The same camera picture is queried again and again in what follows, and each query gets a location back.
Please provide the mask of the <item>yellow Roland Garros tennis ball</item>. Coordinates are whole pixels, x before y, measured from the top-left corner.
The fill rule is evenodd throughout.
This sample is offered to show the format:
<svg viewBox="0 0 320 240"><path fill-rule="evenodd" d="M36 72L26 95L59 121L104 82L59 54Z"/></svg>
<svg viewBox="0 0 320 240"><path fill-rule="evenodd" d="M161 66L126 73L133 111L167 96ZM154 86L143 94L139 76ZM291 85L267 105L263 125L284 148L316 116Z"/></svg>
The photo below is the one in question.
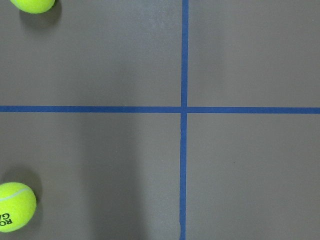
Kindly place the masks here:
<svg viewBox="0 0 320 240"><path fill-rule="evenodd" d="M37 199L33 190L19 182L0 185L0 231L9 233L23 228L34 216Z"/></svg>

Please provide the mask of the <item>brown paper table mat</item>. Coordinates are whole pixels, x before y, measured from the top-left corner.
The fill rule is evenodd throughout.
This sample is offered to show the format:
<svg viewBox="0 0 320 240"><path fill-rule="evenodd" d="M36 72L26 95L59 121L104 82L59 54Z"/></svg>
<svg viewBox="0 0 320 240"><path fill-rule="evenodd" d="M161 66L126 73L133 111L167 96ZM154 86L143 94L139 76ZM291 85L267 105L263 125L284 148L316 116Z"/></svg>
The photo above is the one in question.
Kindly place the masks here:
<svg viewBox="0 0 320 240"><path fill-rule="evenodd" d="M3 240L317 240L317 0L0 3Z"/></svg>

